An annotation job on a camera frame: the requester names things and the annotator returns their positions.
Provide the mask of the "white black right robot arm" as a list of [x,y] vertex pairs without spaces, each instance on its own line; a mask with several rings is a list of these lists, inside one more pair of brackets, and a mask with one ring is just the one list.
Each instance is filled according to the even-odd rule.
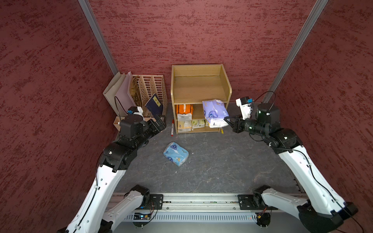
[[276,208],[299,219],[311,233],[330,233],[358,212],[358,208],[346,202],[320,173],[298,135],[280,126],[277,107],[260,103],[255,118],[251,118],[254,105],[251,99],[237,99],[236,105],[241,115],[226,116],[225,122],[235,133],[248,132],[259,136],[286,163],[307,194],[306,199],[297,199],[267,185],[259,187],[249,199],[255,208],[262,210],[257,214],[259,226],[263,224],[262,215],[270,218],[266,210]]

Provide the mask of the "blue tissue pack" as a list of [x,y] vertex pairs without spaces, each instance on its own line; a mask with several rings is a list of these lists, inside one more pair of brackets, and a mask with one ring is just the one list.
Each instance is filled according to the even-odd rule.
[[187,160],[189,152],[176,142],[171,142],[164,150],[163,155],[180,167]]

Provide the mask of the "orange tissue pack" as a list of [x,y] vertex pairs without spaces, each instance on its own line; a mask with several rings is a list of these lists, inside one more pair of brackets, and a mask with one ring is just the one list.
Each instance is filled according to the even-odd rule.
[[194,108],[192,104],[178,104],[175,106],[176,114],[186,115],[193,114]]

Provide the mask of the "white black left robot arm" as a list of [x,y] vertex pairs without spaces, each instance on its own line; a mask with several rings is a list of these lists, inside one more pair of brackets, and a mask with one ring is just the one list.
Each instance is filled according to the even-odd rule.
[[144,121],[141,115],[132,114],[120,123],[119,137],[103,150],[95,180],[83,204],[71,223],[59,230],[60,233],[112,233],[134,210],[150,211],[158,206],[152,201],[149,189],[136,185],[121,202],[106,210],[138,150],[167,126],[164,115]]

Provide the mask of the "purple tissue pack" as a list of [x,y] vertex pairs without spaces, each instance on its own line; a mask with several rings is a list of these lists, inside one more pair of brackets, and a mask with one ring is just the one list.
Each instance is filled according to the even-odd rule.
[[210,101],[203,101],[204,117],[208,122],[210,128],[222,128],[228,126],[224,120],[229,116],[225,108],[224,102],[214,99]]

